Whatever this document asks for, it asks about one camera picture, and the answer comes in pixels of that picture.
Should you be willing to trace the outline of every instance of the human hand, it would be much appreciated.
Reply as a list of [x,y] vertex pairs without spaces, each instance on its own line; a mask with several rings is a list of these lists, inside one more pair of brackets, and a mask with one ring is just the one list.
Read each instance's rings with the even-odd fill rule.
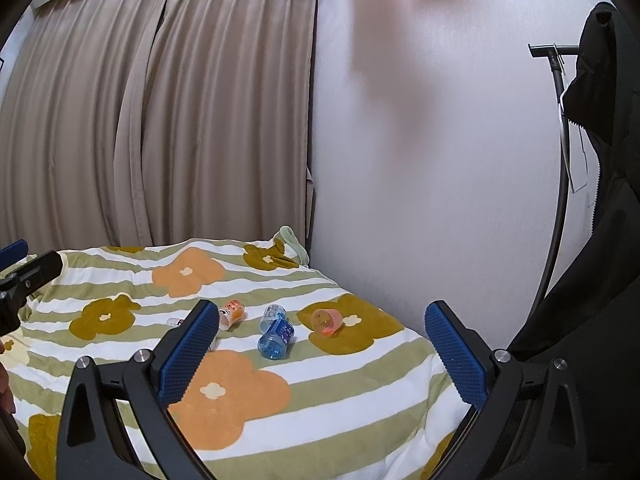
[[[4,343],[0,341],[0,354],[4,353]],[[0,363],[0,410],[12,414],[15,413],[14,394],[9,388],[9,374]]]

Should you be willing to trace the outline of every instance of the blue bottle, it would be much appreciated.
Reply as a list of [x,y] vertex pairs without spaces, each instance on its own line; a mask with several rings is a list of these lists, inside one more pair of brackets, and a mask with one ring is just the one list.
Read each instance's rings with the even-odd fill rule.
[[293,325],[286,319],[274,320],[267,332],[258,339],[258,351],[262,357],[277,360],[287,353],[287,345],[293,337]]

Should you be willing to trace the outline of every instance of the blanket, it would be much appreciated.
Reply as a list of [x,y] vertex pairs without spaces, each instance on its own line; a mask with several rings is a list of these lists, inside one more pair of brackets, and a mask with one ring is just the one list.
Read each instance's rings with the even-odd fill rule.
[[[220,307],[238,300],[244,319],[218,333],[168,411],[220,480],[426,479],[468,409],[431,343],[309,268],[287,228],[251,243],[191,239],[60,254],[61,275],[29,299],[0,356],[26,457],[42,480],[55,478],[74,362],[153,349],[169,318],[185,318],[202,298]],[[280,361],[256,348],[273,303],[295,328]],[[331,337],[313,332],[317,308],[339,310],[343,327]],[[163,478],[129,405],[119,408],[143,466]]]

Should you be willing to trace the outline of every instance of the plastic bottle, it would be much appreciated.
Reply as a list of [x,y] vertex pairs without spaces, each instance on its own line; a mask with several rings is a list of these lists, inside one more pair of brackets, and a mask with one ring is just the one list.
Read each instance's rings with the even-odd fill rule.
[[287,311],[279,304],[270,304],[264,309],[262,319],[260,320],[260,332],[265,333],[276,319],[287,319]]
[[287,353],[287,345],[293,337],[293,325],[286,319],[274,320],[267,332],[258,339],[258,351],[262,357],[277,360]]

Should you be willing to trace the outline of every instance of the flower pattern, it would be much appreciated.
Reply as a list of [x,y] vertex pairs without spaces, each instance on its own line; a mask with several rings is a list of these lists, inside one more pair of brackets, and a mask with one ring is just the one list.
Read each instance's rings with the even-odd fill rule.
[[56,480],[56,446],[58,444],[59,415],[32,415],[29,418],[27,459],[40,480]]
[[203,285],[218,282],[225,268],[197,247],[189,247],[164,267],[151,273],[155,285],[166,288],[171,298],[197,294]]
[[22,334],[21,328],[2,336],[4,353],[0,355],[0,363],[8,370],[18,365],[28,365],[29,354],[27,350],[29,349],[29,341],[30,338]]
[[84,307],[80,317],[71,322],[69,332],[86,341],[95,339],[98,334],[120,334],[136,320],[131,311],[139,309],[140,305],[124,294],[115,300],[103,298],[92,301]]
[[113,245],[108,245],[107,249],[111,250],[111,251],[115,251],[117,253],[130,253],[130,254],[135,254],[135,253],[139,253],[140,251],[144,251],[145,248],[144,247],[116,247]]
[[299,265],[284,255],[284,242],[275,238],[273,245],[267,249],[252,244],[244,246],[244,262],[258,270],[295,269]]
[[193,449],[216,450],[233,444],[245,422],[274,415],[289,404],[287,381],[233,350],[208,352],[184,397],[169,413]]
[[[318,308],[335,308],[342,314],[343,326],[329,337],[313,332],[311,315]],[[403,329],[392,316],[353,294],[344,294],[338,301],[320,301],[306,306],[298,312],[298,319],[312,331],[309,341],[333,355],[361,352],[373,345],[375,339]]]
[[431,458],[425,464],[422,472],[420,473],[419,480],[429,480],[429,478],[431,478],[432,473],[435,471],[436,466],[440,463],[440,459],[444,455],[444,452],[447,449],[447,446],[449,445],[449,442],[451,441],[452,438],[453,438],[453,432],[446,435],[438,443],[435,451],[433,452],[433,455],[431,455]]

